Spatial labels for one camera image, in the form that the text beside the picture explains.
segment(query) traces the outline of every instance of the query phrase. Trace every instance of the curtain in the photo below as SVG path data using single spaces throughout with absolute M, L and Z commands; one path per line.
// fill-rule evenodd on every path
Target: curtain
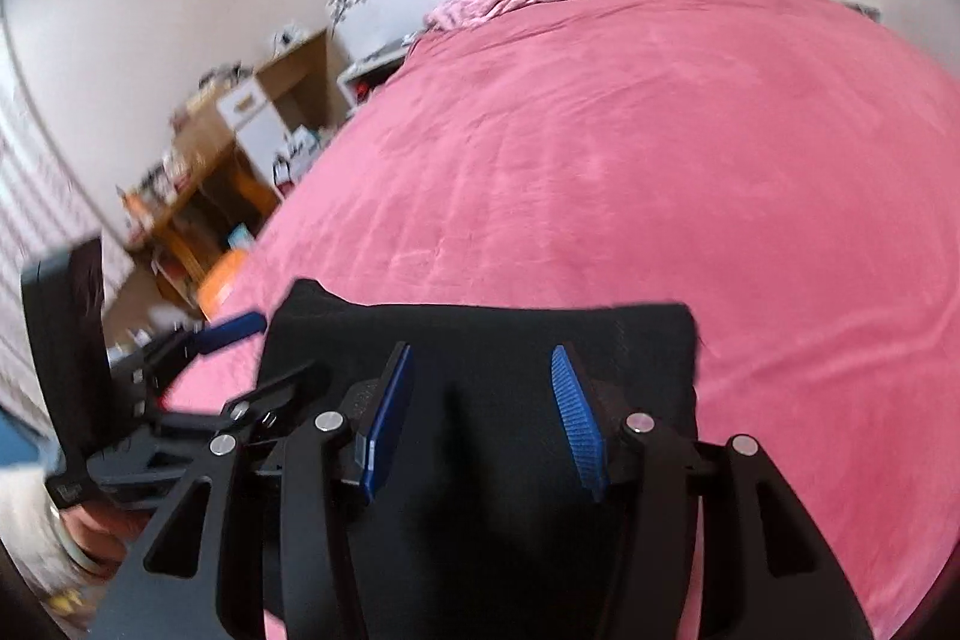
M 133 262 L 51 148 L 20 79 L 0 1 L 0 405 L 40 434 L 53 428 L 27 339 L 20 271 L 30 259 L 101 232 L 109 303 Z

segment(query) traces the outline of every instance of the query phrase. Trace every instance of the pink mattress cover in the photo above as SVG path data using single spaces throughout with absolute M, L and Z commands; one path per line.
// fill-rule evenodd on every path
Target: pink mattress cover
M 880 640 L 960 528 L 960 92 L 826 0 L 577 0 L 431 35 L 259 239 L 360 303 L 688 303 L 704 439 L 752 432 Z M 253 384 L 260 343 L 174 407 Z

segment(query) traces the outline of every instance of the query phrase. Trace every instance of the orange chair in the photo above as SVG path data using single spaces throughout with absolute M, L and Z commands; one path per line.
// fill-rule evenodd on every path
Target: orange chair
M 200 310 L 203 311 L 206 319 L 215 319 L 220 308 L 224 306 L 224 301 L 233 292 L 237 273 L 247 256 L 246 250 L 230 250 L 203 278 L 197 290 L 197 304 L 200 305 Z

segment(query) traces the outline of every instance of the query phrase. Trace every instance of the black cloth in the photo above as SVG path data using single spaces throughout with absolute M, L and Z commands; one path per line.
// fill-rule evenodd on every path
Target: black cloth
M 362 307 L 300 280 L 272 319 L 259 381 L 319 360 L 336 408 L 401 340 L 413 350 L 413 399 L 390 479 L 349 530 L 371 640 L 592 637 L 621 513 L 580 487 L 550 354 L 572 342 L 592 377 L 696 437 L 690 312 Z M 278 610 L 274 557 L 267 595 Z

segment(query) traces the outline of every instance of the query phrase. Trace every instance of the silver bolt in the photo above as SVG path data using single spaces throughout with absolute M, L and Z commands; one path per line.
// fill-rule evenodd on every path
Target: silver bolt
M 627 416 L 627 428 L 637 434 L 653 432 L 656 423 L 647 413 L 630 413 Z
M 250 402 L 246 399 L 243 402 L 237 402 L 234 405 L 233 410 L 230 411 L 230 420 L 239 421 L 244 415 L 247 414 L 247 410 L 250 409 Z
M 740 456 L 757 456 L 760 444 L 750 437 L 750 434 L 738 434 L 733 437 L 733 450 L 740 453 Z
M 235 447 L 237 441 L 230 434 L 221 434 L 210 440 L 210 453 L 214 456 L 227 456 Z
M 337 413 L 336 410 L 330 410 L 328 413 L 320 413 L 313 425 L 320 432 L 335 432 L 336 429 L 344 425 L 344 416 Z

